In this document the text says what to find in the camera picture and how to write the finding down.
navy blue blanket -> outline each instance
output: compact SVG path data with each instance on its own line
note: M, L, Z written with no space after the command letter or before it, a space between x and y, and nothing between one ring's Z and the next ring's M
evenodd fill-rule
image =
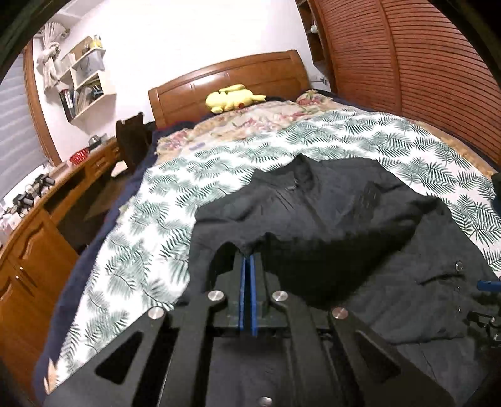
M54 363L59 359L61 347L68 333L73 319L77 313L80 299L84 292L85 285L89 279L92 267L96 261L96 257L103 245L104 239L115 227L116 220L120 215L119 208L126 204L139 190L145 171L153 166L156 161L156 145L159 138L171 134L183 128L193 128L196 123L180 122L174 126L155 130L152 134L152 143L144 160L136 168L136 171L127 181L124 190L115 201L110 211L106 215L103 225L101 226L97 236L94 238L89 247L82 253L76 262L71 274L66 282L66 285L58 299L54 308L49 334L45 343L44 351L40 356L35 371L33 374L33 387L38 401L43 404L47 396L44 388L44 377L47 377L47 369L49 359Z

pikachu plush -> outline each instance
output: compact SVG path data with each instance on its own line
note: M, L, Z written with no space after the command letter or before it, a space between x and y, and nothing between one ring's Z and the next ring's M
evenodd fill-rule
M242 109L254 102L264 102L265 99L265 95L254 95L244 85L238 84L219 89L218 92L212 92L207 96L205 104L212 113L217 114L233 109Z

wooden wardrobe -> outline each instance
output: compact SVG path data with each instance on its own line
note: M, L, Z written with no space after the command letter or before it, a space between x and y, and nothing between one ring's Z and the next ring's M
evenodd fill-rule
M501 91L464 35L427 0L297 0L309 8L333 92L418 119L501 164ZM311 46L317 41L318 47Z

cabinet door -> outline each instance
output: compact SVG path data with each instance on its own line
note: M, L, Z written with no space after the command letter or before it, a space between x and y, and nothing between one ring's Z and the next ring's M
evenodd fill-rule
M40 210L14 243L10 262L37 303L52 312L78 258L45 210Z
M21 388L33 395L31 378L50 315L36 306L18 277L8 261L0 264L0 358Z

window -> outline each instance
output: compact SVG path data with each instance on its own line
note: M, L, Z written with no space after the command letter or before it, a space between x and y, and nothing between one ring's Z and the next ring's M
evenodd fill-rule
M48 162L28 105L23 58L21 53L0 84L0 199Z

